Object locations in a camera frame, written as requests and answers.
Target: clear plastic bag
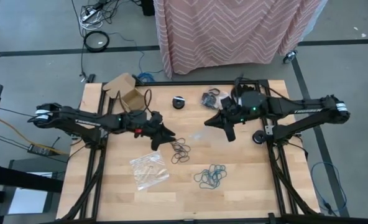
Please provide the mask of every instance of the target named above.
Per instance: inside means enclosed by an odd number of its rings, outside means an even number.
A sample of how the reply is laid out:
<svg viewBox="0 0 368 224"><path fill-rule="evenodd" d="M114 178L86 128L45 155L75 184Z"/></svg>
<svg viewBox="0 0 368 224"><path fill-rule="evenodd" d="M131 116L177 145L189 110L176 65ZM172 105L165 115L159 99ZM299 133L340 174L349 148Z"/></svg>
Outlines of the clear plastic bag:
<svg viewBox="0 0 368 224"><path fill-rule="evenodd" d="M169 173L159 151L130 161L137 189L142 190L169 178Z"/></svg>
<svg viewBox="0 0 368 224"><path fill-rule="evenodd" d="M222 109L220 100L227 96L229 96L227 92L209 86L202 94L201 104L214 110Z"/></svg>

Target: zigzag pattern cloth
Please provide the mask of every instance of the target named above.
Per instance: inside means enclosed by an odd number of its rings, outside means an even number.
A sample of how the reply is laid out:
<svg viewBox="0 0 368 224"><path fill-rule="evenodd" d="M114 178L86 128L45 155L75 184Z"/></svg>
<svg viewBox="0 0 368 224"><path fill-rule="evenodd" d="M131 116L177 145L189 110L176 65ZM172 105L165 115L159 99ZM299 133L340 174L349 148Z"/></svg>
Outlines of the zigzag pattern cloth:
<svg viewBox="0 0 368 224"><path fill-rule="evenodd" d="M165 73L270 63L293 50L321 0L154 0Z"/></svg>

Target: wooden table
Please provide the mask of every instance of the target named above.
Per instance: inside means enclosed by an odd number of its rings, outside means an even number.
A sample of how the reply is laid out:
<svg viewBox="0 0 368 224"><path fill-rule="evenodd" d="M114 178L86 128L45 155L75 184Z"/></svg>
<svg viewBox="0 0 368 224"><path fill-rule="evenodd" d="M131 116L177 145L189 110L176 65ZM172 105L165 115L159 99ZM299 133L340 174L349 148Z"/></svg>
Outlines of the wooden table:
<svg viewBox="0 0 368 224"><path fill-rule="evenodd" d="M283 80L270 80L269 85L288 96ZM106 151L97 221L260 218L266 217L269 212L279 214L267 147L252 141L253 133L262 129L261 120L248 121L245 125L237 124L234 128L234 142L227 142L224 132L213 128L212 131L203 131L202 133L209 134L204 134L199 140L190 137L202 131L205 128L203 122L216 114L216 111L206 109L200 104L201 95L207 87L149 87L152 89L150 109L161 113L166 127L174 131L178 138L186 139L186 143L192 148L190 160L182 164L172 164L171 145L161 145L159 150L170 177L164 182L138 191L129 161L152 152L150 139L134 139L132 133L111 134ZM217 87L229 92L232 85ZM143 92L147 88L139 87ZM96 112L100 94L100 83L86 84L81 110ZM172 107L172 98L177 95L186 100L182 110ZM119 103L116 103L113 113L121 111ZM294 121L293 116L287 116L279 123L290 124ZM290 142L301 146L298 139L292 138ZM73 146L71 154L82 145L81 142ZM291 145L284 149L294 188L312 209L319 211L303 151ZM64 216L81 194L89 154L89 149L83 149L70 159L57 218ZM200 189L193 176L208 169L210 164L224 164L228 176L217 189ZM282 188L287 211L290 211L285 187ZM88 216L93 195L89 199Z"/></svg>

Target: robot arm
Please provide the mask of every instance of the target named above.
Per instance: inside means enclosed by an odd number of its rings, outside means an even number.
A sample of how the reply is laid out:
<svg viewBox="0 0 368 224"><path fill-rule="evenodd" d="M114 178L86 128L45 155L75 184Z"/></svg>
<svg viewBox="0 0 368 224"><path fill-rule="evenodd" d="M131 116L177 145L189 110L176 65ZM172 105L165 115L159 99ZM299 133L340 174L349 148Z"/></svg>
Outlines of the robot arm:
<svg viewBox="0 0 368 224"><path fill-rule="evenodd" d="M265 96L257 91L247 91L241 95L242 105L227 97L221 100L222 110L205 121L205 125L224 129L228 141L235 140L234 125L265 117L282 119L289 114L309 113L311 116L289 125L266 127L267 133L258 131L253 135L256 143L267 140L286 141L295 133L324 123L343 124L349 117L346 105L333 95L315 100L292 101L286 98Z"/></svg>
<svg viewBox="0 0 368 224"><path fill-rule="evenodd" d="M147 136L152 139L151 148L156 151L160 144L174 141L174 132L167 129L162 122L159 112L151 112L147 120L144 111L131 111L130 113L98 115L57 103L47 103L37 106L36 117L31 118L38 128L57 128L67 134L81 137L86 147L101 148L101 129L112 134L121 134L126 131L134 133L134 137ZM88 124L93 128L86 128L80 124Z"/></svg>

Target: concrete floor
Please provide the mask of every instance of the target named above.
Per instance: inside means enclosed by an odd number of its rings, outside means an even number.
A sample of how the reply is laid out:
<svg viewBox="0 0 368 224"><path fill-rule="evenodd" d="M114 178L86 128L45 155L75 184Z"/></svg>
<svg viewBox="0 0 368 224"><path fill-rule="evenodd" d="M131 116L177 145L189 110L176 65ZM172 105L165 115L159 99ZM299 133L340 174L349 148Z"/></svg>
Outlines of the concrete floor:
<svg viewBox="0 0 368 224"><path fill-rule="evenodd" d="M78 10L87 4L85 0L74 2ZM136 40L138 45L157 45L155 19L144 17L141 8L131 2L122 4L113 24L105 24L102 30L120 32L125 38ZM362 39L362 34L368 39L368 0L330 0L314 31L305 40ZM81 41L70 1L0 1L0 52L79 49ZM133 44L112 35L110 46ZM346 102L352 113L346 124L326 124L322 130L333 163L340 170L350 216L368 218L368 45L299 47L298 50L298 62L311 97L335 94ZM85 54L83 63L86 73L97 74L96 82L108 82L122 72L139 73L139 57L139 52ZM244 73L253 79L284 79L290 97L302 98L292 66L282 65L281 60L276 56L270 65L202 68L185 76L174 76L174 80L229 80ZM144 70L160 70L159 51L146 52L142 67ZM77 106L83 91L79 73L80 54L0 57L0 84L4 85L0 107L32 114L37 105L46 102ZM167 81L163 72L155 79ZM5 111L0 111L0 118L42 144L50 145L61 136L55 147L68 151L70 140L61 131L39 131L28 124L25 117ZM1 124L0 134L22 142ZM321 156L314 132L305 131L303 138L304 147L310 153L311 167L321 161ZM31 158L38 157L0 142L0 166L7 167L12 159ZM63 167L50 164L47 169ZM315 179L321 193L332 202L333 196L322 167L316 172ZM4 223L46 222L55 215L57 202L58 199L46 215L9 216Z"/></svg>

